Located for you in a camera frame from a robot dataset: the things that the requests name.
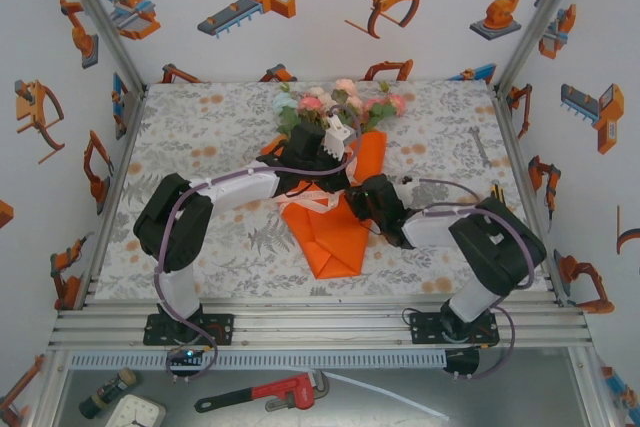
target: orange napkin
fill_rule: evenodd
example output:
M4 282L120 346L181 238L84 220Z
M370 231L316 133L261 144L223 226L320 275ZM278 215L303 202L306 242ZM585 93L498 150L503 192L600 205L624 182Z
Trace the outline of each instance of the orange napkin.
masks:
M262 153L270 152L282 138L275 139ZM355 149L355 145L355 142L351 144L351 148ZM354 174L359 183L382 172L386 146L387 135L383 132L368 132L362 136ZM319 189L314 185L309 190ZM340 196L335 209L324 214L290 204L284 209L282 218L298 239L316 279L360 275L371 221L361 224L344 196Z

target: pipe wrench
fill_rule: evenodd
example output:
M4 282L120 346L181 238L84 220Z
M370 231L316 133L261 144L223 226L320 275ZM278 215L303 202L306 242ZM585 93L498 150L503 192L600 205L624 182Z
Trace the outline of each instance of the pipe wrench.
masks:
M202 414L264 397L277 397L277 399L266 403L265 409L267 412L284 409L285 407L306 410L313 406L315 399L325 397L328 393L328 379L322 372L316 371L289 377L271 384L205 397L198 400L194 408L196 412Z

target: pink flower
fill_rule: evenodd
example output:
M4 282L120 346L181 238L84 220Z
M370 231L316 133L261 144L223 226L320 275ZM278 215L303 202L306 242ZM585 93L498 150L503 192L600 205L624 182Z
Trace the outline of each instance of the pink flower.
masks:
M373 108L373 104L382 104L384 101L378 97L374 97L373 99L369 99L364 104L364 112L369 112Z
M303 97L298 102L298 110L316 110L318 112L324 112L322 102L315 97Z
M358 89L356 88L356 84L351 79L336 80L336 89L346 91L349 97L358 96Z
M389 102L396 108L396 115L400 117L404 115L407 110L407 106L404 103L404 97L398 94L389 94L388 96Z

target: metal rail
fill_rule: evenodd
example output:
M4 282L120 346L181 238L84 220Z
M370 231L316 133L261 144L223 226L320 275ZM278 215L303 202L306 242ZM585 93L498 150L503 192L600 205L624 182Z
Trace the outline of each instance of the metal rail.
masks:
M441 348L413 345L402 310L439 311L446 294L381 297L202 299L205 313L236 316L233 343L224 350L349 350ZM558 308L553 292L517 292L504 307L517 329L516 347L590 346L582 310ZM81 311L61 311L49 350L158 350L142 345L152 300L100 301L88 296ZM497 314L508 345L507 319Z
M527 171L527 168L525 167L527 164L522 157L522 151L520 150L520 145L518 144L518 136L516 135L516 132L513 128L513 123L511 122L509 107L507 106L507 102L505 101L504 97L494 98L493 106L496 110L498 125L500 126L502 138L504 139L504 146L507 149L509 159L511 159L513 176L516 179L516 185L518 186L518 191L520 192L522 206L524 208L525 214L527 215L529 226L531 227L533 232L540 238L540 240L542 240L542 243L547 248L547 259L542 263L542 268L550 277L551 284L553 285L553 290L558 297L560 306L567 305L567 294L562 288L560 272L558 272L558 267L553 261L553 251L549 249L549 246L551 245L549 243L549 236L547 235L546 229L542 228L540 216L538 215L538 209L536 208L536 205L534 203L534 199L536 198L535 192L533 191L533 187L531 186L531 181L529 179L529 173Z
M89 271L86 272L80 279L80 287L76 301L74 303L74 309L82 308L85 297L89 290L90 279L100 272L102 263L104 262L104 256L107 252L107 245L109 245L109 237L111 236L111 228L113 221L115 220L116 213L118 211L118 204L120 203L120 197L122 195L122 186L127 177L127 170L129 163L131 162L131 155L133 154L133 148L136 144L136 138L138 131L140 130L140 123L142 121L142 115L144 113L144 98L137 99L133 107L131 114L131 124L129 125L126 135L126 145L122 159L120 160L120 166L116 172L116 176L111 184L110 192L107 194L107 200L102 218L102 227L98 234L98 241L96 248L91 259L91 265Z

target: white flower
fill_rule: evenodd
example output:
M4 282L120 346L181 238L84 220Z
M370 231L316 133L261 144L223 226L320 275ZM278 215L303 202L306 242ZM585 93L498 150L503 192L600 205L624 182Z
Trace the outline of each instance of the white flower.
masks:
M308 92L312 97L319 98L324 94L324 89L322 87L311 87Z
M347 98L347 104L351 104L354 109L356 109L357 111L360 111L362 110L362 106L364 105L364 102L362 102L362 100L360 100L358 97L349 96Z
M333 99L331 98L331 94L328 94L328 93L326 93L326 92L325 92L325 93L323 93L323 94L321 94L321 95L318 97L318 100L319 100L320 102L322 102L322 106L323 106L325 109L329 109L329 108L333 107L334 105L336 105L336 101L335 101L335 100L333 100Z

